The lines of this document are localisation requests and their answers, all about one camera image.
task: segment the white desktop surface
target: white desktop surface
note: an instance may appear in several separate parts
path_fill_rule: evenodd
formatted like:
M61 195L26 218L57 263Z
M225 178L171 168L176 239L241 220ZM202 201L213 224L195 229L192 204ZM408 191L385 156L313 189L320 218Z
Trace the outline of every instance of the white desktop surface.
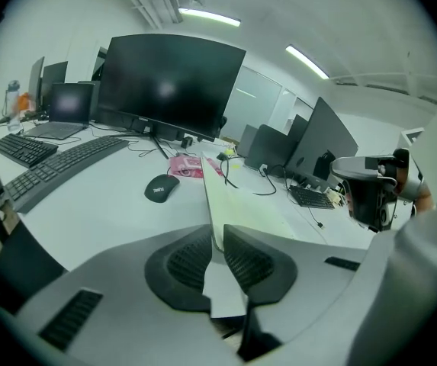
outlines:
M23 125L25 130L34 126L31 122ZM0 127L0 138L6 134L8 128ZM61 144L71 142L76 137L81 138L78 142L61 145L58 149L61 152L93 140L93 134L105 136L116 132L93 127L67 140L45 141ZM131 149L156 148L148 138L128 140L138 140L138 143L131 145ZM179 152L185 151L177 142L170 145ZM224 150L225 145L222 140L215 140L214 143L203 141L193 144L188 151L211 157L219 165L216 156ZM73 270L110 247L210 223L201 178L178 177L180 184L165 203L149 201L143 194L145 187L154 177L167 172L169 161L159 150L144 157L139 157L140 153L121 149L66 181L29 213L19 214L34 238L67 270ZM0 179L4 185L26 170L0 154ZM243 159L230 160L229 178L235 185L253 192L272 191L267 179L245 167ZM312 209L313 215L324 225L324 229L320 229L307 208L293 204L288 199L284 181L274 178L272 181L278 192L270 196L258 196L257 199L275 205L298 240L360 249L369 247L374 234L351 220L346 208Z

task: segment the laptop screen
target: laptop screen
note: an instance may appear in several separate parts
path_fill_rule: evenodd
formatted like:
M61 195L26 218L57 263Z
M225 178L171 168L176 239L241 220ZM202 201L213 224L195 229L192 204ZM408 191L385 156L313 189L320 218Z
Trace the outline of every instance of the laptop screen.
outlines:
M49 121L88 124L92 91L92 84L53 84Z

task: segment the fluorescent tube light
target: fluorescent tube light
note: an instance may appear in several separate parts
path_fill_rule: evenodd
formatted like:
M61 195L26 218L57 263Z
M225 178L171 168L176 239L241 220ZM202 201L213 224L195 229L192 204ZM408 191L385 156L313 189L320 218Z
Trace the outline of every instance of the fluorescent tube light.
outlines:
M236 19L227 18L226 16L212 14L211 12L199 11L197 9L180 8L179 12L186 15L199 16L206 19L213 19L214 21L221 21L223 23L231 24L232 26L240 26L240 21Z
M253 98L257 98L256 96L254 96L254 95L252 95L252 94L250 94L250 93L248 93L248 92L245 92L245 91L243 91L242 89L240 89L240 88L235 88L238 92L242 92L243 94L246 94L246 95L248 95L248 96L252 96Z
M299 59L302 63L306 64L310 69L312 69L323 80L328 79L328 76L326 75L326 73L322 69L320 69L318 66L316 66L314 64L314 62L311 61L304 54L302 54L302 52L300 52L299 50L292 47L292 45L289 45L288 47L286 47L286 51L291 53L297 59Z

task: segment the water bottle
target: water bottle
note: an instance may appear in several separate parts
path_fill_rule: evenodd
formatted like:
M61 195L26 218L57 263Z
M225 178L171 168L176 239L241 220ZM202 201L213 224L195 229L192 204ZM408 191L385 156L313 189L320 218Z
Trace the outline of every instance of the water bottle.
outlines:
M20 83L18 80L13 80L8 84L8 90L6 91L6 106L8 109L10 121L8 122L8 131L15 132L21 129L18 109L18 96L19 96Z

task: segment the orange object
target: orange object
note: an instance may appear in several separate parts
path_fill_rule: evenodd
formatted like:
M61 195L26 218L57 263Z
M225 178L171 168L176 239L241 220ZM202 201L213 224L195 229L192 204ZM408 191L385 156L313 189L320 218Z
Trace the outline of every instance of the orange object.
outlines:
M18 97L18 110L28 110L28 92L25 92L23 95Z

